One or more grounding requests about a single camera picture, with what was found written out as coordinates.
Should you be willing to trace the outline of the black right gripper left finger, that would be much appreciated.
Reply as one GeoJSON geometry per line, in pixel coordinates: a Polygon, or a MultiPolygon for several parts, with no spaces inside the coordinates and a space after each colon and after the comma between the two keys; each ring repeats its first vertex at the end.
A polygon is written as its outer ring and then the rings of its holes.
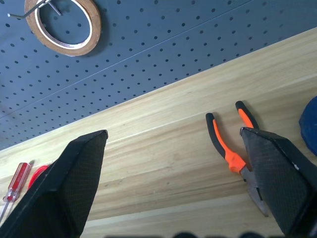
{"type": "Polygon", "coordinates": [[[0,228],[2,238],[78,238],[100,181],[108,133],[82,135],[33,183],[0,228]]]}

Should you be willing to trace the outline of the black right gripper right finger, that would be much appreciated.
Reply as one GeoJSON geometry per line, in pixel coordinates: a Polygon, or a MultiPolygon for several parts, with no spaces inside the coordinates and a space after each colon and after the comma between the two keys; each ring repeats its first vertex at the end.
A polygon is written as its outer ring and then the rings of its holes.
{"type": "Polygon", "coordinates": [[[281,231],[317,236],[317,167],[287,138],[243,127],[241,136],[261,196],[281,231]]]}

